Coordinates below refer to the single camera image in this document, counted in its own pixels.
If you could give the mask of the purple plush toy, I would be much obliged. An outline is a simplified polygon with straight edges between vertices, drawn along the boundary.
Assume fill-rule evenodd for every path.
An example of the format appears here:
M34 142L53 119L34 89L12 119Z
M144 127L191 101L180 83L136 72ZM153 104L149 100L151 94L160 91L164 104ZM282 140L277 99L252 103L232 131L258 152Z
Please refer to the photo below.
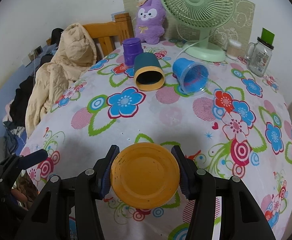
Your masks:
M147 44L158 44L164 35L166 10L161 0L145 0L136 14L135 37Z

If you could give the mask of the green desk fan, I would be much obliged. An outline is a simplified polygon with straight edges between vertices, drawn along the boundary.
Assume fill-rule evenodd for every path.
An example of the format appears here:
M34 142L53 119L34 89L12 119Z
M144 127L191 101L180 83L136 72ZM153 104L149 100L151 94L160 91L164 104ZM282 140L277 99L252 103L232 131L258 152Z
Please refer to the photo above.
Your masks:
M184 44L182 52L207 62L222 62L225 51L209 42L209 36L232 18L235 0L161 0L177 22L200 31L199 39Z

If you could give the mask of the cotton swab container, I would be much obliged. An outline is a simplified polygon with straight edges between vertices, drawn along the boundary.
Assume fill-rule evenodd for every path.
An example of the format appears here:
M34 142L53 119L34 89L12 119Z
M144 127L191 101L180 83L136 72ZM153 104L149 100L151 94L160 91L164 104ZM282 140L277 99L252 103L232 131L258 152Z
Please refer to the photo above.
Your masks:
M229 39L227 50L226 50L226 56L230 59L236 60L239 56L241 48L242 48L241 42L237 40Z

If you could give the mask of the beige padded jacket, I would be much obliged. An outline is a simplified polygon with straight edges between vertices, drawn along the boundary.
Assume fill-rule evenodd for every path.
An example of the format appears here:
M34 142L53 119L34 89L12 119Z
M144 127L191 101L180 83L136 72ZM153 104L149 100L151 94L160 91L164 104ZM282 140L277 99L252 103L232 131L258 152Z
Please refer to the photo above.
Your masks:
M96 45L79 23L69 25L61 34L57 52L36 72L35 85L25 115L28 137L53 104L97 61Z

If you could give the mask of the purple plastic cup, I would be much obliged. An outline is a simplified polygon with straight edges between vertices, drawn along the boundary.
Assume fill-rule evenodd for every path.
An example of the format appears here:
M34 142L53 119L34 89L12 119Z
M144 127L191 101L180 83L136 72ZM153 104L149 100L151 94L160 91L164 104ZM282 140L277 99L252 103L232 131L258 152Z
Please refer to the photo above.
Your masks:
M137 37L127 38L122 42L122 46L125 64L133 67L135 57L143 53L141 40Z

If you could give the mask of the teal yellow-rimmed cup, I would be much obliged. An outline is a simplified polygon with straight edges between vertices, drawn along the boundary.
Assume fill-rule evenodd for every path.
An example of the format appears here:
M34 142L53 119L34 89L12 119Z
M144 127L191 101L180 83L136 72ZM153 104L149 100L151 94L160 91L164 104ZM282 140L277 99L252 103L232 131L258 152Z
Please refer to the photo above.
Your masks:
M138 89L146 92L164 85L164 72L155 54L141 53L135 57L134 81Z

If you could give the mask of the floral tablecloth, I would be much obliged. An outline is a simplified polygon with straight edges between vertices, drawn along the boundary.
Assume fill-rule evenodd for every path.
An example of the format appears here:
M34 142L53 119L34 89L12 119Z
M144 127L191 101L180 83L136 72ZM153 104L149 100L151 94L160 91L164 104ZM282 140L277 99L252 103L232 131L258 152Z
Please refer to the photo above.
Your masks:
M208 86L189 96L171 68L181 47L177 40L143 46L166 77L156 91L136 86L120 48L92 66L27 140L22 155L48 152L47 160L28 169L32 182L42 189L53 175L75 177L113 144L178 145L212 175L239 176L281 239L292 212L292 125L274 78L254 76L241 57L207 63Z

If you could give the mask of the pile of dark clothes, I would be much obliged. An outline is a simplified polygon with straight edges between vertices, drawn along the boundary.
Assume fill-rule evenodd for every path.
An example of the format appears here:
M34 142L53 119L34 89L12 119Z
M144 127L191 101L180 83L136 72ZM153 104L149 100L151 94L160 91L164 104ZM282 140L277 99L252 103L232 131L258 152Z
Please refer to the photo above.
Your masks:
M9 153L19 155L25 146L25 116L33 88L34 76L30 75L19 84L14 99L8 104L9 112L3 120L3 125L6 129L6 148Z

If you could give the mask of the orange plastic cup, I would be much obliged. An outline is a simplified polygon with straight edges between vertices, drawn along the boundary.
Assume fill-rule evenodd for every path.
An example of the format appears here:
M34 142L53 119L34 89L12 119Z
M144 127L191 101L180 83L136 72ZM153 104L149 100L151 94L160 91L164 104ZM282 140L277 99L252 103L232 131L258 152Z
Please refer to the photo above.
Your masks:
M111 166L117 197L137 209L153 209L171 200L180 181L175 157L163 146L140 142L122 150Z

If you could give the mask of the blue plastic cup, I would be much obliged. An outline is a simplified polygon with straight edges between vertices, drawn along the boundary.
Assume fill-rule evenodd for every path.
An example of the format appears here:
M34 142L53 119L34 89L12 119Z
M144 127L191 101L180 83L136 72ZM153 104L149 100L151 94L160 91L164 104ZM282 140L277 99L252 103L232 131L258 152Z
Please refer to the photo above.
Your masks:
M204 92L208 85L208 69L199 62L179 58L173 63L172 70L186 95Z

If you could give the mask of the beige cartoon mat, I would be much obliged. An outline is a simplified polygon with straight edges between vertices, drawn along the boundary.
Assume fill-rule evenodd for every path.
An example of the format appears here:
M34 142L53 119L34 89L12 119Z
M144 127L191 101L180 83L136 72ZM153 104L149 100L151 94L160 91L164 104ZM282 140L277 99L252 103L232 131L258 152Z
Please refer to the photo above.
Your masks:
M124 10L130 14L132 26L137 23L138 6L144 0L123 0ZM231 19L225 25L214 28L209 34L209 41L226 49L229 40L241 42L242 53L245 53L250 40L253 24L255 4L248 0L235 0L235 11ZM163 38L166 40L197 41L200 31L179 23L170 13L166 13L163 27L165 33Z

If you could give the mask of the glass mason jar mug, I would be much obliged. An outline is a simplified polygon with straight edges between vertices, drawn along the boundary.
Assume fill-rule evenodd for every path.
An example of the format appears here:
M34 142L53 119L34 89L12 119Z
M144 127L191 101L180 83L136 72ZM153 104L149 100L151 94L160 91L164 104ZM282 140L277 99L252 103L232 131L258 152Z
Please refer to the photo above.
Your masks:
M245 53L248 69L255 75L262 77L267 70L273 53L275 34L263 28L257 42L250 42Z

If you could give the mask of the wooden chair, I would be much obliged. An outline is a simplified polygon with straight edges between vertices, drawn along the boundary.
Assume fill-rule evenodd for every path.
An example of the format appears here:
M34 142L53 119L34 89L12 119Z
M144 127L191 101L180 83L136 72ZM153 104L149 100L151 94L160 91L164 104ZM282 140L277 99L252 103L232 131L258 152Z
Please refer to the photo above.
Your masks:
M104 55L115 50L113 38L119 42L134 36L131 17L128 13L115 15L115 20L107 23L69 25L62 33L58 44L58 53L79 65L94 63L98 53L94 43L97 40Z

